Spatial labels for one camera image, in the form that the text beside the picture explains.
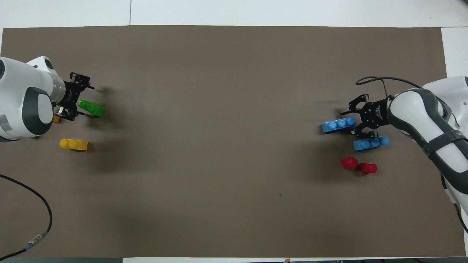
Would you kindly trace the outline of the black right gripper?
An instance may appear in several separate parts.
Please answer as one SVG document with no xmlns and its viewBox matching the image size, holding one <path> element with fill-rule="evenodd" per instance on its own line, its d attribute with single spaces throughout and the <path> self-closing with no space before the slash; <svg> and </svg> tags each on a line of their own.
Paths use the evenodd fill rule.
<svg viewBox="0 0 468 263">
<path fill-rule="evenodd" d="M 349 108 L 343 112 L 342 115 L 351 113 L 362 114 L 363 124 L 359 124 L 352 129 L 352 135 L 358 139 L 375 139 L 378 137 L 378 132 L 375 129 L 379 127 L 390 125 L 388 121 L 388 105 L 390 99 L 384 98 L 375 102 L 369 100 L 368 94 L 361 94 L 349 102 Z"/>
</svg>

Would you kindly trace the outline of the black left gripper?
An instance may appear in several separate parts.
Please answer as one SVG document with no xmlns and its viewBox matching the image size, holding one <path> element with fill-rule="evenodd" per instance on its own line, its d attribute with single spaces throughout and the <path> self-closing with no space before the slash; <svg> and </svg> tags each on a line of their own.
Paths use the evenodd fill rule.
<svg viewBox="0 0 468 263">
<path fill-rule="evenodd" d="M 77 103 L 81 92 L 85 89 L 95 90 L 91 86 L 91 78 L 79 73 L 70 73 L 70 81 L 65 81 L 65 95 L 60 97 L 60 101 L 55 103 L 59 106 L 55 111 L 55 115 L 68 121 L 75 121 L 79 115 L 85 115 L 84 112 L 78 111 Z"/>
</svg>

